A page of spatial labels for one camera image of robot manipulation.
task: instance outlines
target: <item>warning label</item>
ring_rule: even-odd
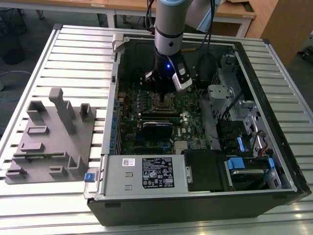
[[[142,186],[144,188],[173,188],[172,158],[143,158]]]

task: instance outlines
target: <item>wooden desk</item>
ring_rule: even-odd
[[[147,10],[146,0],[108,0],[108,10],[114,15],[145,16]],[[155,16],[156,5],[152,6],[152,15]],[[245,37],[251,20],[256,17],[254,12],[247,12],[241,3],[225,2],[221,4],[216,12],[214,22],[240,24],[237,37]]]
[[[69,11],[106,14],[110,28],[116,28],[116,15],[145,16],[146,0],[0,0],[0,7],[25,8],[35,10]],[[155,16],[156,5],[152,7]],[[247,12],[240,3],[221,4],[214,18],[215,22],[240,24],[237,37],[245,37],[251,20],[256,17]]]

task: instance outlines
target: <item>cable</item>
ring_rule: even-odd
[[[0,77],[3,76],[3,75],[6,75],[8,73],[14,73],[14,72],[16,72],[16,73],[27,73],[28,75],[31,76],[30,72],[22,71],[22,70],[14,70],[14,71],[6,71],[6,70],[3,70],[3,69],[0,69],[0,70],[4,71],[4,73],[0,74]]]
[[[255,134],[255,136],[253,137],[251,149],[250,149],[250,151],[249,151],[249,154],[250,154],[250,155],[253,155],[253,148],[254,148],[256,139],[258,138],[258,135],[261,134],[262,132],[264,133],[263,130],[259,130],[259,131]]]
[[[19,99],[3,99],[3,98],[0,98],[0,100],[8,101],[8,102],[19,101]]]
[[[131,19],[133,16],[130,16],[130,17],[127,17],[127,16],[125,16],[125,15],[119,15],[123,20],[125,20],[126,22],[127,22],[127,20],[126,19]]]
[[[211,24],[210,24],[210,28],[209,28],[210,33],[209,33],[209,39],[207,41],[207,48],[206,48],[207,54],[209,53],[209,48],[210,48],[214,15],[215,15],[215,0],[211,0]]]
[[[139,20],[137,21],[137,23],[136,23],[136,24],[139,24],[139,21],[141,20],[141,18],[142,18],[142,16],[140,16],[140,17],[139,17]]]
[[[264,157],[264,154],[265,154],[265,152],[266,152],[266,150],[268,150],[268,142],[265,140],[265,138],[263,137],[263,141],[264,141],[264,143],[266,144],[265,145],[265,147],[263,148],[263,150],[261,151],[261,153],[260,153],[260,155],[259,156],[262,156],[262,157]]]
[[[214,14],[215,14],[215,0],[210,0],[211,1],[211,24],[209,26],[209,28],[207,29],[205,36],[200,44],[199,47],[196,48],[183,48],[181,50],[181,52],[193,52],[193,51],[198,51],[202,48],[202,46],[204,45],[204,42],[206,41],[207,35],[209,35],[209,39],[207,41],[208,43],[208,48],[211,42],[211,34],[212,34],[212,24],[213,24],[213,18],[214,18]]]
[[[236,97],[234,98],[234,100],[230,103],[230,105],[225,109],[224,113],[222,114],[221,119],[224,118],[224,116],[227,114],[227,112],[237,103],[237,101],[239,100],[239,98],[242,96],[243,91],[241,90],[238,95],[236,95]]]
[[[148,19],[148,15],[151,14],[151,7],[152,7],[152,4],[155,0],[151,0],[151,2],[149,3],[148,5],[148,8],[147,8],[147,12],[146,12],[146,19],[145,19],[145,23],[146,23],[146,28],[147,30],[151,27],[151,16],[149,16],[149,21],[150,21],[150,24],[149,24],[149,27],[148,27],[148,22],[147,22],[147,19]]]
[[[152,25],[152,6],[150,7],[150,11],[149,11],[149,22],[150,22],[150,25]]]
[[[211,134],[209,134],[209,133],[208,133],[208,135],[209,135],[210,137],[212,137],[212,138],[215,138],[215,139],[217,139],[217,140],[220,140],[219,138],[214,137],[213,135],[211,135]]]

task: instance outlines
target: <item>aluminum extrusion table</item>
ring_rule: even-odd
[[[0,234],[279,234],[308,235],[313,230],[313,194],[292,205],[276,207],[257,218],[103,227],[83,197],[85,182],[7,185],[10,167],[28,116],[30,100],[49,105],[51,87],[62,87],[72,106],[97,108],[89,170],[100,165],[115,32],[146,31],[64,25],[54,29],[0,142]],[[185,34],[185,38],[203,35]],[[273,48],[259,39],[212,37],[241,41],[304,176],[313,190],[313,115]],[[89,185],[89,191],[96,190]]]

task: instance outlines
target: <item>black cable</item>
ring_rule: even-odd
[[[145,23],[146,23],[146,28],[147,28],[148,31],[149,31],[149,28],[150,28],[150,26],[151,26],[151,22],[150,22],[150,24],[149,24],[149,26],[148,26],[147,19],[150,19],[150,20],[151,20],[151,18],[148,18],[148,15],[149,15],[149,13],[150,13],[150,10],[151,10],[151,7],[152,7],[152,4],[153,4],[154,1],[155,1],[155,0],[151,0],[151,2],[150,2],[149,5],[148,5],[147,12],[146,12]]]
[[[207,35],[209,35],[209,39],[207,41],[208,47],[210,45],[211,34],[212,34],[212,24],[213,24],[213,18],[214,18],[214,13],[215,13],[215,0],[210,0],[210,1],[211,1],[211,3],[210,3],[211,4],[211,24],[210,24],[209,28],[207,29],[206,34],[205,34],[200,46],[196,50],[200,50],[202,48],[202,46],[204,45],[204,42],[206,41]]]
[[[150,10],[148,9],[148,20],[149,20],[149,27],[151,26],[151,24],[152,24],[152,19],[151,19],[151,8],[150,8]]]
[[[141,18],[142,18],[142,16],[140,16],[140,17],[139,17],[139,20],[137,21],[137,23],[136,23],[136,24],[139,24],[139,21],[141,20]]]
[[[249,151],[249,154],[250,154],[250,155],[253,154],[253,149],[254,149],[254,145],[255,145],[256,139],[258,138],[258,135],[261,134],[262,132],[264,132],[264,131],[263,131],[263,130],[259,130],[259,131],[255,134],[255,136],[253,137],[251,149],[250,149],[250,151]]]
[[[212,36],[212,28],[213,28],[213,19],[215,15],[215,0],[211,0],[211,25],[210,25],[210,33],[209,33],[209,39],[207,41],[207,48],[206,48],[206,54],[209,53],[210,48],[210,42],[211,42],[211,36]]]
[[[209,135],[210,137],[214,138],[214,139],[220,140],[219,138],[214,137],[213,135],[211,135],[211,134],[209,134],[209,133],[208,133],[208,135]]]
[[[130,17],[127,17],[127,16],[122,16],[122,15],[119,15],[120,17],[122,17],[122,19],[124,20],[125,19],[131,19],[133,16],[130,16]]]
[[[150,22],[150,25],[152,25],[152,5],[151,5],[150,11],[149,11],[149,22]]]
[[[234,98],[234,100],[230,103],[230,105],[225,109],[221,119],[224,118],[224,116],[226,115],[226,113],[237,103],[237,101],[239,100],[239,98],[242,96],[243,91],[241,90],[238,95],[236,95],[236,97]]]

